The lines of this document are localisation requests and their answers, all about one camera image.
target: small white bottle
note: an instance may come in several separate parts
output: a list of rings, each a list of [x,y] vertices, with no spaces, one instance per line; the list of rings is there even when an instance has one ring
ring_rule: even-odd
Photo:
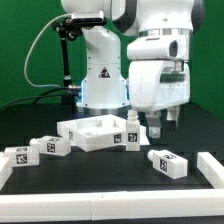
[[[71,152],[71,141],[69,138],[44,136],[31,139],[30,145],[37,145],[39,153],[42,154],[65,156]]]
[[[153,168],[172,179],[187,176],[188,161],[170,151],[151,150],[148,158],[153,162]]]
[[[128,111],[126,151],[140,151],[140,122],[138,120],[138,113],[134,110]]]
[[[3,156],[11,159],[12,167],[38,166],[40,163],[37,146],[8,147]]]

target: white block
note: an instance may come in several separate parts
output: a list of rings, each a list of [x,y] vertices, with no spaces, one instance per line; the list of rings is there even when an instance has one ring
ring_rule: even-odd
[[[12,165],[9,157],[0,157],[0,190],[12,174]]]
[[[92,220],[128,219],[128,201],[125,192],[104,193],[102,198],[92,199]]]
[[[68,138],[44,136],[39,139],[31,139],[31,146],[38,147],[39,153],[66,156],[71,152],[71,141]]]
[[[114,115],[62,121],[57,123],[58,135],[69,138],[86,152],[126,144],[126,120]],[[140,143],[149,145],[146,128],[140,127]]]
[[[153,168],[161,173],[177,179],[187,176],[188,161],[167,150],[149,151],[148,158],[153,162]]]
[[[0,195],[0,223],[199,217],[223,214],[223,189]]]
[[[6,148],[4,157],[10,157],[12,167],[37,166],[40,163],[38,147],[22,146]]]
[[[129,219],[224,214],[223,190],[174,190],[127,194]]]
[[[198,153],[197,167],[215,189],[224,189],[224,167],[210,153]]]
[[[0,196],[0,222],[91,220],[91,195]]]

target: black cable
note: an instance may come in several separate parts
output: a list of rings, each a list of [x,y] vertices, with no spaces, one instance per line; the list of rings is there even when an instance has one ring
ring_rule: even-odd
[[[5,110],[7,107],[9,107],[10,105],[12,105],[14,103],[18,103],[18,102],[25,101],[25,100],[33,100],[33,99],[36,99],[36,98],[52,98],[52,97],[61,97],[61,94],[60,95],[52,95],[52,96],[34,96],[34,97],[26,97],[26,98],[17,99],[17,100],[9,102],[5,106],[3,106],[0,109],[0,112],[2,112],[3,110]]]
[[[50,89],[44,93],[42,93],[39,97],[37,97],[33,102],[32,104],[36,104],[43,96],[46,96],[50,93],[54,93],[54,92],[57,92],[57,91],[61,91],[61,90],[68,90],[68,87],[59,87],[59,88],[54,88],[54,89]]]

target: cable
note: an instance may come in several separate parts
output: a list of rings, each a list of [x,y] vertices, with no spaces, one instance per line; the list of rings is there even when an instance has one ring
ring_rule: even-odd
[[[45,88],[45,87],[60,87],[58,85],[55,85],[55,84],[48,84],[48,85],[36,85],[34,83],[32,83],[29,78],[28,78],[28,74],[27,74],[27,67],[28,67],[28,63],[29,63],[29,60],[30,60],[30,56],[33,52],[33,49],[34,47],[36,46],[38,40],[40,39],[40,37],[43,35],[43,33],[45,32],[45,30],[56,20],[58,19],[61,19],[61,18],[65,18],[67,16],[71,16],[71,14],[64,14],[64,15],[61,15],[61,16],[58,16],[54,19],[52,19],[42,30],[41,32],[38,34],[38,36],[36,37],[36,39],[34,40],[33,44],[31,45],[31,48],[27,54],[27,57],[26,57],[26,60],[25,60],[25,64],[24,64],[24,77],[26,79],[26,81],[31,85],[31,86],[34,86],[34,87],[37,87],[37,88]]]
[[[43,97],[43,96],[46,96],[46,95],[48,95],[48,94],[50,94],[50,93],[54,93],[54,92],[57,92],[57,91],[62,91],[62,90],[68,90],[68,87],[61,87],[61,88],[55,88],[55,89],[48,90],[48,91],[42,93],[39,97],[37,97],[37,98],[32,102],[32,104],[36,104],[36,103],[41,99],[41,97]]]
[[[51,96],[34,96],[34,97],[26,97],[26,98],[21,98],[21,99],[17,99],[17,100],[13,100],[9,103],[7,103],[5,106],[3,106],[1,109],[0,109],[0,112],[2,112],[3,110],[5,110],[7,107],[11,106],[12,104],[14,103],[18,103],[18,102],[21,102],[21,101],[25,101],[25,100],[33,100],[33,99],[36,99],[36,98],[51,98],[51,97],[61,97],[61,94],[59,95],[51,95]]]

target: warning label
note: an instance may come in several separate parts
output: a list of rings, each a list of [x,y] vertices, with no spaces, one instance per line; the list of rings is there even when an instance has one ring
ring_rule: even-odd
[[[106,67],[103,68],[102,72],[99,75],[99,78],[110,78],[110,74],[107,71]]]

